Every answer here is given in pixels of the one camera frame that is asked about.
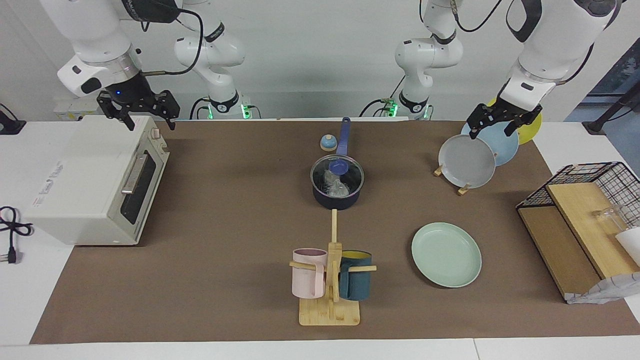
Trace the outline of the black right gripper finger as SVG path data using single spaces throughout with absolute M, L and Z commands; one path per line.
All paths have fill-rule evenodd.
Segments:
M 168 89 L 156 94 L 156 116 L 167 123 L 170 130 L 176 129 L 175 120 L 180 113 L 180 105 Z
M 103 114 L 108 119 L 116 119 L 123 123 L 130 132 L 135 129 L 135 123 L 130 116 L 130 110 L 125 106 L 120 109 L 114 106 L 114 100 L 108 92 L 100 92 L 97 96 L 97 103 Z

